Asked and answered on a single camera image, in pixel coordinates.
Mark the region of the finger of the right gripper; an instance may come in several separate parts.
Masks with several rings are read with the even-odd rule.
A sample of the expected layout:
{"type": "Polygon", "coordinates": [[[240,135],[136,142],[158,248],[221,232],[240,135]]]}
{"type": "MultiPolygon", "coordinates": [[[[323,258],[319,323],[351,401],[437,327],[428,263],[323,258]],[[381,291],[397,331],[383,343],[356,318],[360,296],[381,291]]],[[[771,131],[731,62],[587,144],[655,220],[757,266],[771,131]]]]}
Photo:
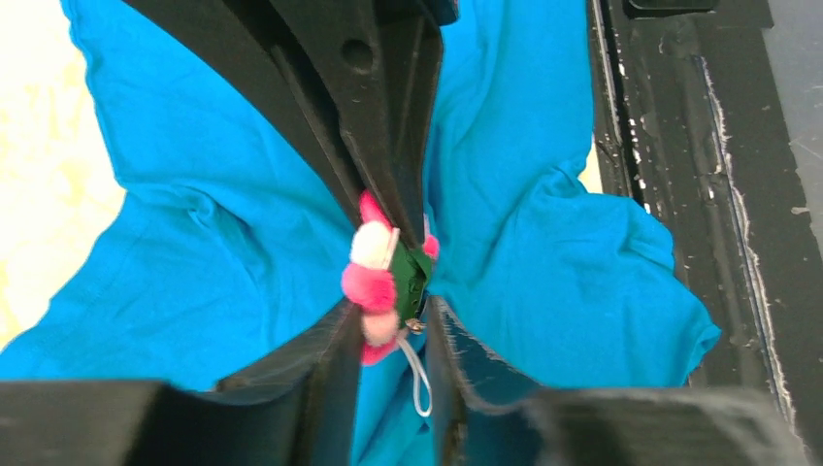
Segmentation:
{"type": "Polygon", "coordinates": [[[370,192],[411,248],[424,240],[422,165],[454,1],[277,1],[276,56],[317,150],[303,158],[352,221],[370,192]]]}

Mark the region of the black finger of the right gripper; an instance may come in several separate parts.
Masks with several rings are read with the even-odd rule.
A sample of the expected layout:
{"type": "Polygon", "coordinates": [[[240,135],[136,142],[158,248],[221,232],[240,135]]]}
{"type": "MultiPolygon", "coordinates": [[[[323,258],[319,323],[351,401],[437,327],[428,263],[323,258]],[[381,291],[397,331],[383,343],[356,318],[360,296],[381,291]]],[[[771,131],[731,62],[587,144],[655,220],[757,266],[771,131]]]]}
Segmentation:
{"type": "Polygon", "coordinates": [[[274,126],[359,224],[364,183],[326,86],[270,1],[132,1],[274,126]]]}

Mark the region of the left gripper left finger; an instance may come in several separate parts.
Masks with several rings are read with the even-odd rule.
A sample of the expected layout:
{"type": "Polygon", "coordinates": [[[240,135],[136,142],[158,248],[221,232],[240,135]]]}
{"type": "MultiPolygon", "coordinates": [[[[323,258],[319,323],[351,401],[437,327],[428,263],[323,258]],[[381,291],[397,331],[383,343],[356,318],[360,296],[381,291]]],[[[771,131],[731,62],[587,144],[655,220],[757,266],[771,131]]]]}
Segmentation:
{"type": "Polygon", "coordinates": [[[195,392],[151,380],[1,386],[5,465],[345,465],[363,338],[341,301],[300,336],[195,392]]]}

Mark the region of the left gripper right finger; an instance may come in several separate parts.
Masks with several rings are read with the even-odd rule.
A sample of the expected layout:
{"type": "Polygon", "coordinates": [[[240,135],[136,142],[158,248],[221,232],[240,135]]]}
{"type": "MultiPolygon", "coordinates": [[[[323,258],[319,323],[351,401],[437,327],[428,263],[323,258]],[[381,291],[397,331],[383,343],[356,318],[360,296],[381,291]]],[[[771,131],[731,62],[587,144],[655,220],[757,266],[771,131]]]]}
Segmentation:
{"type": "Polygon", "coordinates": [[[739,388],[555,389],[426,303],[439,465],[807,465],[770,400],[739,388]]]}

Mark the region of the pink flower brooch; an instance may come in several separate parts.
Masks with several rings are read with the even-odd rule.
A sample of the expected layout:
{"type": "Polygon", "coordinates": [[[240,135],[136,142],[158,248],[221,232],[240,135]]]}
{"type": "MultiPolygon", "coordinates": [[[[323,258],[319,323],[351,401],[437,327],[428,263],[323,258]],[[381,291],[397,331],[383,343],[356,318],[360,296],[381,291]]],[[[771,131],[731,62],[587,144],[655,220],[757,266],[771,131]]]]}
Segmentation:
{"type": "Polygon", "coordinates": [[[361,363],[373,366],[400,350],[412,372],[412,400],[417,413],[428,417],[432,408],[421,404],[421,393],[431,393],[423,363],[408,338],[426,329],[423,309],[426,288],[440,253],[440,242],[424,222],[420,247],[400,241],[401,230],[390,222],[374,195],[366,190],[359,199],[362,224],[352,238],[349,262],[342,275],[345,298],[358,305],[363,316],[365,344],[361,363]]]}

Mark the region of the blue t-shirt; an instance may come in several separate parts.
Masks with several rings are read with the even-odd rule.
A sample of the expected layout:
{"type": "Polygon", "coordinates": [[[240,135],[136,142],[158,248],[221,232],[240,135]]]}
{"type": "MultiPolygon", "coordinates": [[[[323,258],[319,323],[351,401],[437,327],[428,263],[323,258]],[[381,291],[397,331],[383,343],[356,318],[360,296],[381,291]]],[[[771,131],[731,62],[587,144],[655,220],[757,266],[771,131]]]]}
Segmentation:
{"type": "MultiPolygon", "coordinates": [[[[209,392],[348,301],[362,218],[353,224],[237,89],[130,2],[63,5],[126,194],[45,316],[2,352],[1,386],[151,380],[209,392]]],[[[579,181],[593,131],[585,3],[473,1],[441,33],[422,165],[440,253],[426,329],[408,338],[427,376],[426,303],[440,297],[543,386],[683,385],[720,332],[675,278],[671,234],[633,200],[579,181]]],[[[345,465],[439,465],[432,386],[422,417],[400,350],[361,363],[356,306],[345,465]]]]}

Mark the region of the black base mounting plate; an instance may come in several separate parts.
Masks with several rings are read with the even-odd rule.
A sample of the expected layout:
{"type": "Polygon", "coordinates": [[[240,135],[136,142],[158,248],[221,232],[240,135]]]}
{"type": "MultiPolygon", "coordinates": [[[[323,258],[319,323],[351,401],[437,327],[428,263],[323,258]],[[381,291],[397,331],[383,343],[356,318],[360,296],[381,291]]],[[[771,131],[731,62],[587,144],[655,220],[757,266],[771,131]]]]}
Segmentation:
{"type": "Polygon", "coordinates": [[[609,193],[675,238],[722,330],[695,386],[768,392],[822,451],[822,5],[592,1],[595,149],[609,193]]]}

